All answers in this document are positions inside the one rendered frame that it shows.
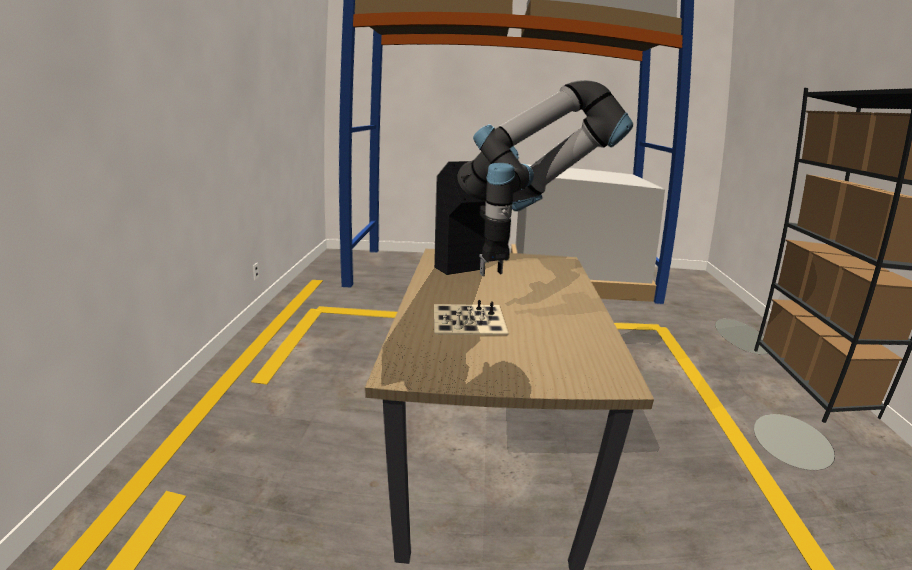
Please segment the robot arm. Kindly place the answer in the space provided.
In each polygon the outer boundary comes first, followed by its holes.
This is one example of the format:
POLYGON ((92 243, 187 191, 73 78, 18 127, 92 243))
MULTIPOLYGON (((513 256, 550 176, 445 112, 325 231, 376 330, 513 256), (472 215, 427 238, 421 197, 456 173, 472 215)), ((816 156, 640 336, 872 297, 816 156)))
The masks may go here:
POLYGON ((473 140, 481 152, 459 169, 458 183, 472 197, 486 197, 490 205, 512 205, 513 211, 519 211, 542 199, 545 185, 582 157, 597 147, 614 147, 632 128, 628 113, 607 87, 588 80, 570 82, 507 123, 479 129, 473 140), (587 116, 582 127, 531 166, 519 162, 516 144, 579 110, 587 116))

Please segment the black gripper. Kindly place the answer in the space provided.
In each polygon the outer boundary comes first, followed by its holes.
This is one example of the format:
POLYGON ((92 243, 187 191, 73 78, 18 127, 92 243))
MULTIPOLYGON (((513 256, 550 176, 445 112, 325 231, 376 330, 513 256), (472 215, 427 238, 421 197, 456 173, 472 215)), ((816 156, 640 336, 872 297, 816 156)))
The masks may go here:
POLYGON ((497 272, 502 274, 503 260, 508 260, 510 255, 509 239, 511 229, 512 205, 506 208, 489 205, 480 206, 480 216, 485 219, 485 243, 482 254, 479 254, 480 275, 485 276, 485 263, 499 261, 497 272))

